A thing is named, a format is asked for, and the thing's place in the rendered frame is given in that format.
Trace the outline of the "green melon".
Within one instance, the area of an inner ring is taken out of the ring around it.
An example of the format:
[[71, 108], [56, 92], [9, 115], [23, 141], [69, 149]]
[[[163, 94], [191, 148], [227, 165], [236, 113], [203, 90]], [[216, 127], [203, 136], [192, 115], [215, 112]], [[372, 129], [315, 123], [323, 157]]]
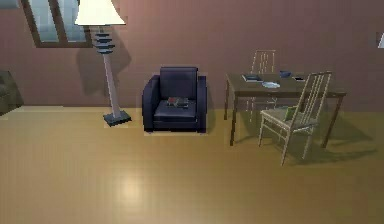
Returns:
[[294, 116], [295, 111], [296, 111], [296, 106], [288, 107], [285, 113], [284, 120], [285, 121], [291, 120]]

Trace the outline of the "pale wooden slatted chair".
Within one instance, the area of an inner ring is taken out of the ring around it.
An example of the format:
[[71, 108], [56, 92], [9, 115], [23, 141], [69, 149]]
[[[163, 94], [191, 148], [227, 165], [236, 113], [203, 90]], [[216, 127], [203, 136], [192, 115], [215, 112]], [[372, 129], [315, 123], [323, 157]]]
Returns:
[[289, 143], [295, 133], [302, 132], [307, 135], [307, 141], [302, 154], [302, 158], [306, 157], [309, 146], [313, 140], [314, 130], [319, 125], [319, 118], [329, 89], [331, 77], [331, 71], [311, 73], [307, 76], [301, 96], [296, 105], [296, 111], [293, 118], [289, 121], [284, 120], [288, 107], [262, 110], [260, 112], [261, 124], [258, 145], [262, 143], [263, 131], [265, 129], [275, 133], [280, 139], [283, 139], [284, 147], [281, 155], [281, 165], [284, 165]]
[[[275, 50], [256, 50], [250, 72], [255, 74], [273, 74], [275, 72], [275, 55]], [[252, 121], [255, 105], [255, 97], [251, 97], [246, 101], [249, 121]]]

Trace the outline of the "brown framed window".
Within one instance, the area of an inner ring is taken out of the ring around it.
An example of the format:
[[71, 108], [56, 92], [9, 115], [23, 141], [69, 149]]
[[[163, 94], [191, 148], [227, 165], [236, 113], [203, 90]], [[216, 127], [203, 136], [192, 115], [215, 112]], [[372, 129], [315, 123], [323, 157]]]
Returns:
[[75, 25], [80, 0], [20, 0], [36, 48], [91, 48], [88, 26]]

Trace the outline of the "dark brown wooden table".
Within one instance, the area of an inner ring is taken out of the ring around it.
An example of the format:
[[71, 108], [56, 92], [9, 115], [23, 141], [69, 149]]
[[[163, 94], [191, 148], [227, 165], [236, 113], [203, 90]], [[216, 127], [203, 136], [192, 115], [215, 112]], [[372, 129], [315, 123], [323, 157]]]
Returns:
[[[232, 127], [230, 132], [229, 144], [234, 144], [234, 135], [236, 130], [236, 116], [238, 109], [238, 99], [242, 97], [277, 97], [281, 98], [299, 98], [301, 96], [304, 82], [295, 81], [293, 78], [281, 78], [278, 74], [263, 74], [261, 78], [264, 81], [276, 82], [279, 84], [278, 88], [263, 87], [260, 82], [245, 82], [240, 74], [227, 74], [226, 75], [226, 94], [225, 94], [225, 107], [224, 119], [227, 119], [227, 110], [229, 104], [229, 93], [233, 94], [233, 111], [232, 111]], [[336, 98], [337, 104], [332, 114], [328, 130], [323, 138], [321, 144], [322, 148], [326, 148], [333, 126], [337, 119], [339, 109], [342, 105], [344, 97], [347, 92], [340, 87], [331, 84], [327, 92], [327, 98]]]

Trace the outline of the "red and grey book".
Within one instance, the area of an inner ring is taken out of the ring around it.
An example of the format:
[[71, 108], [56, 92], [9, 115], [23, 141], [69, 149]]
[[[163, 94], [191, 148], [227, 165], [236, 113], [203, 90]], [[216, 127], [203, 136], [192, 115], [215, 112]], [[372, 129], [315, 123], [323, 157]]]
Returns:
[[169, 97], [167, 99], [167, 105], [175, 108], [187, 108], [189, 105], [189, 99], [182, 97]]

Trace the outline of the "white shade floor lamp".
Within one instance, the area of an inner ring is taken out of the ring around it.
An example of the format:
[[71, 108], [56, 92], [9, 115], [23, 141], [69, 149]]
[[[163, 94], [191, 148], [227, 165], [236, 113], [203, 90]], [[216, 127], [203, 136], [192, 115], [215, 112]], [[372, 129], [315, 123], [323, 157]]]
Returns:
[[102, 55], [109, 99], [112, 112], [103, 116], [104, 121], [110, 126], [123, 124], [131, 120], [131, 116], [121, 110], [118, 104], [118, 96], [114, 83], [110, 55], [115, 45], [112, 36], [105, 31], [107, 26], [125, 25], [125, 22], [118, 14], [112, 0], [80, 0], [78, 14], [75, 20], [78, 26], [97, 27], [94, 47]]

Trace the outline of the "dark book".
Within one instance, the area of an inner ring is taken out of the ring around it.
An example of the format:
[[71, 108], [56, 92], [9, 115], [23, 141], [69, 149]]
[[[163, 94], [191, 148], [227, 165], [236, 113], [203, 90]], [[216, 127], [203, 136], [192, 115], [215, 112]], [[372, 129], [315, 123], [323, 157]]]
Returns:
[[245, 82], [254, 83], [254, 82], [262, 82], [262, 79], [258, 75], [252, 74], [243, 74], [242, 78]]

